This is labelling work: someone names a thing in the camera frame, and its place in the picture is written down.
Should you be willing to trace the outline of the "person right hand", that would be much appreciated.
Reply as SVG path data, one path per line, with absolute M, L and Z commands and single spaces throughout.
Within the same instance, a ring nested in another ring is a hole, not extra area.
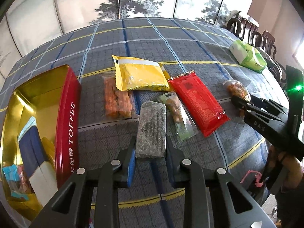
M 283 187 L 287 189 L 296 189 L 303 178 L 303 162 L 288 153 L 279 152 L 273 145 L 269 147 L 269 168 L 273 169 L 278 161 L 289 171 Z

